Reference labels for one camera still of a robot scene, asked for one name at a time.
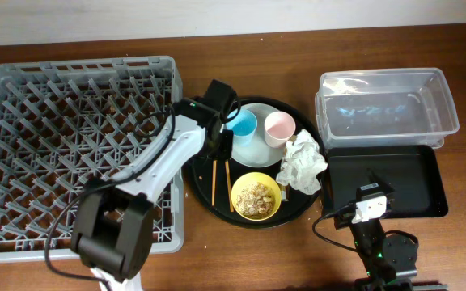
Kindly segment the rice and peanut shell scraps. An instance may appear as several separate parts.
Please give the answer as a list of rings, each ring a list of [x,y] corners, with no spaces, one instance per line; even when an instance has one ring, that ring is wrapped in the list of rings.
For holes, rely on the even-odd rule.
[[[238,212],[252,219],[270,215],[274,204],[272,190],[259,182],[246,185],[236,197]]]

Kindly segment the white napkin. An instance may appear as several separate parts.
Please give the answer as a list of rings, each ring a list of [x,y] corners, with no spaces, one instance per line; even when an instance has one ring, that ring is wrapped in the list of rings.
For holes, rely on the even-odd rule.
[[[321,189],[317,175],[327,168],[328,164],[320,154],[320,145],[307,130],[302,129],[293,141],[286,143],[276,181],[311,196]]]

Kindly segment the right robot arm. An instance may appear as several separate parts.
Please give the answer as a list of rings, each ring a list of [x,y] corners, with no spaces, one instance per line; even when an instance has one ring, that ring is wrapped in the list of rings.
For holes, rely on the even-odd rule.
[[[402,230],[386,231],[381,224],[392,210],[395,189],[373,171],[369,182],[355,190],[356,197],[334,215],[338,229],[348,227],[354,238],[355,252],[366,269],[367,278],[354,282],[356,290],[447,290],[440,283],[415,285],[419,241]]]

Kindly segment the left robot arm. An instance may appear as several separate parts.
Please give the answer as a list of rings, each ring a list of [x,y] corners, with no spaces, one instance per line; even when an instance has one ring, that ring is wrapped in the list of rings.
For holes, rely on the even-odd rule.
[[[92,180],[79,198],[71,249],[103,290],[139,290],[139,272],[153,244],[155,204],[194,157],[225,160],[239,114],[234,89],[213,80],[201,98],[170,106],[164,127],[147,148],[110,180]]]

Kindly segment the yellow plastic bowl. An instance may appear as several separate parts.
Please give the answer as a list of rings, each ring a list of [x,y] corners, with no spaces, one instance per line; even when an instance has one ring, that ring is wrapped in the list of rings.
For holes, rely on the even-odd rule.
[[[250,183],[262,183],[268,188],[270,188],[273,192],[273,198],[275,200],[274,204],[274,209],[271,212],[270,215],[267,217],[263,217],[261,219],[252,219],[250,217],[246,217],[242,215],[241,213],[238,212],[237,205],[236,205],[236,197],[240,193],[240,190],[245,187],[246,185]],[[277,182],[271,178],[269,175],[261,173],[261,172],[250,172],[245,175],[242,175],[240,178],[238,178],[231,190],[231,198],[232,198],[232,203],[234,206],[235,211],[243,218],[249,220],[249,221],[265,221],[271,218],[276,214],[276,212],[279,210],[281,203],[282,203],[282,197],[281,197],[281,190],[277,184]]]

